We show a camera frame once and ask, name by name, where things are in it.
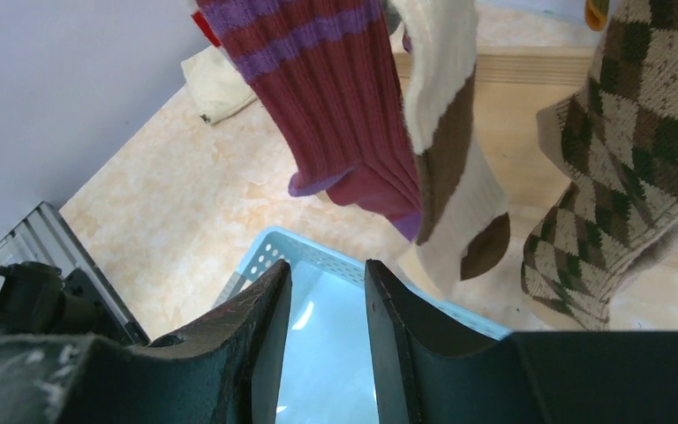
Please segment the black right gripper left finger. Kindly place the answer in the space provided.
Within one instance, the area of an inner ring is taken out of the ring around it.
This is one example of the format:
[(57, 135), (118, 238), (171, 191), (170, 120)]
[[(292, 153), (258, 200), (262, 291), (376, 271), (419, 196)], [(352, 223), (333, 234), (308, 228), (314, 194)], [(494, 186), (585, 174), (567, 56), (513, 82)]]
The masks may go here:
[(277, 261), (146, 345), (0, 335), (0, 423), (273, 423), (291, 289), (290, 265)]

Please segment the maroon purple yellow sock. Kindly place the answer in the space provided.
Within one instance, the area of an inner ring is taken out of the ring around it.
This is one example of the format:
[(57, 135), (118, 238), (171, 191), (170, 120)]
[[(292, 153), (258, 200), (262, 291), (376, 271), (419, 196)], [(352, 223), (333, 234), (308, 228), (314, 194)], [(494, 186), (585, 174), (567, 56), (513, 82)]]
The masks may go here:
[(200, 12), (293, 154), (294, 197), (325, 193), (407, 239), (421, 200), (378, 1), (201, 1)]

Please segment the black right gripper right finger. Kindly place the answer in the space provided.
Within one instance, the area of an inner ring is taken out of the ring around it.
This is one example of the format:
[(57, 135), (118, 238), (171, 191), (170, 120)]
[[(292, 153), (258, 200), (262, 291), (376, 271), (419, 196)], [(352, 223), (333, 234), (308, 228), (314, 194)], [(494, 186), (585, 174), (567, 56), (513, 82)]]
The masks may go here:
[(365, 302), (383, 423), (678, 423), (678, 332), (532, 331), (457, 322), (382, 262)]

